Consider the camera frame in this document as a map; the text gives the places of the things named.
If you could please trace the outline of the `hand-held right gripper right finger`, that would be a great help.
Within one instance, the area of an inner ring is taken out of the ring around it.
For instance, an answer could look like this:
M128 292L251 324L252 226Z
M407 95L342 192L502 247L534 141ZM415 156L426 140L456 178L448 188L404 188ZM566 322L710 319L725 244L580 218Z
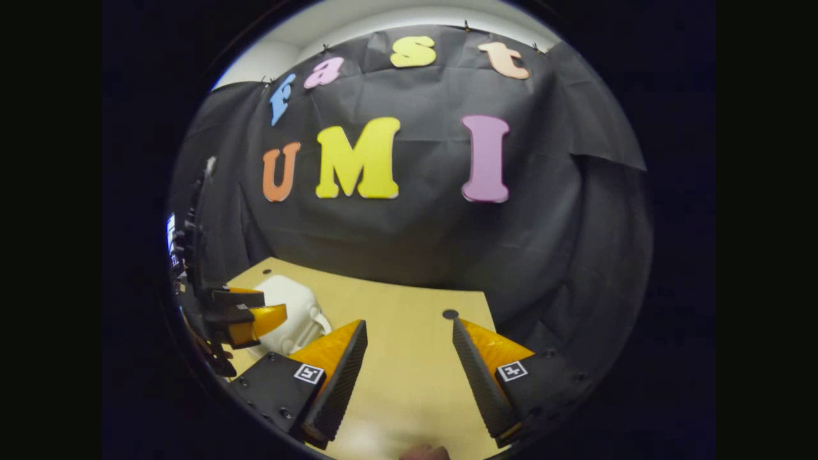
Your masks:
M558 350L536 353L462 318L453 319L452 343L499 448L555 427L593 384Z

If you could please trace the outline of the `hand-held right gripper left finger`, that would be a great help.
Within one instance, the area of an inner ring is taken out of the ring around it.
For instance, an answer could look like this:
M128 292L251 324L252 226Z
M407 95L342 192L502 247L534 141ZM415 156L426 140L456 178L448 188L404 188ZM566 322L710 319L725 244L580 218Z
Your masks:
M228 387L275 434L324 450L344 420L367 346L366 321L351 321L289 357L266 353Z

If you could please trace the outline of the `white suitcase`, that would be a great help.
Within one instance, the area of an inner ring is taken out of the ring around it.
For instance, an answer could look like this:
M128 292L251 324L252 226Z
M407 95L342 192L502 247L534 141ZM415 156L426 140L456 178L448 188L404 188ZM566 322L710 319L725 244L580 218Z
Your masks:
M288 357L333 331L316 295L307 286L274 275L255 289L263 292L268 305L285 305L287 320L261 337L261 344L247 349L251 357L260 358L269 352Z

